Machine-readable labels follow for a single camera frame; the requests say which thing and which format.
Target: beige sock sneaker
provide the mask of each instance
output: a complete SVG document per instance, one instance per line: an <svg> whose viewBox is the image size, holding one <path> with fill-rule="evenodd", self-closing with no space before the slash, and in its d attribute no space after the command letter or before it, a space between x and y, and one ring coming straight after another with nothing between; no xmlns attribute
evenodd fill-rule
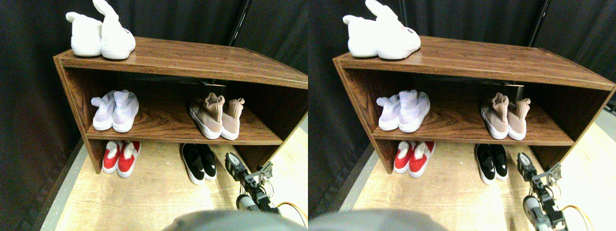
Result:
<svg viewBox="0 0 616 231"><path fill-rule="evenodd" d="M504 139L507 137L509 125L507 122L507 107L509 98L506 95L497 93L492 100L484 102L481 106L481 117L494 139Z"/></svg>
<svg viewBox="0 0 616 231"><path fill-rule="evenodd" d="M195 120L201 133L208 139L217 139L222 132L222 105L225 98L209 93L205 100L195 99L190 103L190 117Z"/></svg>
<svg viewBox="0 0 616 231"><path fill-rule="evenodd" d="M530 110L530 99L517 101L509 104L507 120L509 121L509 137L522 140L526 137L526 114Z"/></svg>
<svg viewBox="0 0 616 231"><path fill-rule="evenodd" d="M228 140L235 140L240 135L240 115L244 109L244 99L229 101L229 108L222 114L222 136Z"/></svg>

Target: black pole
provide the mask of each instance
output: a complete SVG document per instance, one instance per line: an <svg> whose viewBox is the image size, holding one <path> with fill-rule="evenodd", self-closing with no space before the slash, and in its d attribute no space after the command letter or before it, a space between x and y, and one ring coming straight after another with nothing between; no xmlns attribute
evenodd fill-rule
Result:
<svg viewBox="0 0 616 231"><path fill-rule="evenodd" d="M537 23L535 24L535 30L533 31L533 35L529 40L529 47L535 45L535 40L537 39L537 34L539 34L539 29L541 28L541 24L543 23L543 18L545 18L545 13L548 11L550 0L543 1L543 7L541 8L541 12L537 15Z"/></svg>

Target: wooden shelf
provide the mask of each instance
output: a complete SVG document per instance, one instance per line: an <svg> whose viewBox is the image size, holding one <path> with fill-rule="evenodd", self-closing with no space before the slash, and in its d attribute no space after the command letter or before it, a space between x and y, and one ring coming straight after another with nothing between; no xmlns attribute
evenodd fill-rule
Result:
<svg viewBox="0 0 616 231"><path fill-rule="evenodd" d="M524 140L506 137L502 140L490 136L475 102L431 100L430 112L421 127L405 133L396 129L383 131L379 127L372 132L375 139L424 140L480 144L518 144L570 146L573 140L537 104L531 104L526 117L527 134Z"/></svg>
<svg viewBox="0 0 616 231"><path fill-rule="evenodd" d="M91 126L88 139L141 140L155 142L228 144L228 145L280 145L282 140L255 116L248 108L242 110L240 136L236 140L207 139L201 134L181 102L140 100L139 112L129 132L119 133L113 129L97 131Z"/></svg>

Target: wood grain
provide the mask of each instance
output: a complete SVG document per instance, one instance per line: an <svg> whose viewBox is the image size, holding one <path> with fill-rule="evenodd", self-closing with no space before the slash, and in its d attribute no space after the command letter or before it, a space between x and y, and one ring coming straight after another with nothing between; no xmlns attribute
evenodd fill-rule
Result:
<svg viewBox="0 0 616 231"><path fill-rule="evenodd" d="M614 83L562 57L534 47L421 37L421 48L403 60L336 57L342 68L392 70L548 83L611 91Z"/></svg>
<svg viewBox="0 0 616 231"><path fill-rule="evenodd" d="M308 76L243 48L135 37L126 60L58 55L63 67L226 79L308 89Z"/></svg>

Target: black shoe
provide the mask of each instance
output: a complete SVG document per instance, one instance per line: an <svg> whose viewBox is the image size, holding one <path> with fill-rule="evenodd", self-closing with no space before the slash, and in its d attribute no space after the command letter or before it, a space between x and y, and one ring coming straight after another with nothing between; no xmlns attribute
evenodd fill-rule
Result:
<svg viewBox="0 0 616 231"><path fill-rule="evenodd" d="M476 144L475 145L475 159L477 165L479 165L479 172L481 173L481 179L485 184L494 183L494 164L492 163L492 155L490 154L489 144Z"/></svg>
<svg viewBox="0 0 616 231"><path fill-rule="evenodd" d="M499 180L506 180L509 175L507 169L507 152L502 144L490 145L492 149L492 162L494 163L494 169L496 169L496 178Z"/></svg>
<svg viewBox="0 0 616 231"><path fill-rule="evenodd" d="M205 171L203 170L201 155L199 155L195 144L182 144L182 160L184 160L190 181L196 185L202 185L205 182Z"/></svg>
<svg viewBox="0 0 616 231"><path fill-rule="evenodd" d="M214 158L214 152L209 148L207 144L197 144L199 155L201 156L201 163L203 170L205 171L206 180L216 179L216 159Z"/></svg>

